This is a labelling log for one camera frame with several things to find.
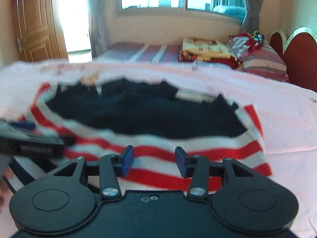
circular cover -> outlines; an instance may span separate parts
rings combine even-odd
[[[225,225],[250,234],[289,227],[298,212],[297,199],[289,190],[270,180],[251,178],[237,178],[221,188],[212,207]]]
[[[15,193],[10,212],[17,226],[31,232],[61,232],[86,220],[95,204],[94,194],[73,178],[43,178]]]

black robotic gripper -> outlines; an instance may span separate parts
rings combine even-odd
[[[296,197],[286,188],[238,161],[210,162],[175,149],[184,178],[183,191],[126,191],[125,177],[134,159],[128,146],[121,155],[99,161],[76,158],[17,191],[10,212],[19,229],[14,238],[293,238],[289,228],[297,212]],[[88,177],[100,177],[100,192]],[[208,194],[210,176],[222,188]]]

door panel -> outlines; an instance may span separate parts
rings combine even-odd
[[[35,62],[67,56],[60,53],[56,40],[52,0],[12,0],[12,22],[17,41],[21,42],[21,60]]]

headboard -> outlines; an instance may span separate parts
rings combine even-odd
[[[285,62],[290,83],[317,92],[317,34],[299,28],[287,39],[275,30],[270,45]]]

curtain tieback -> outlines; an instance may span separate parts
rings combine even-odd
[[[258,11],[255,10],[247,10],[246,17],[259,19],[260,15]]]

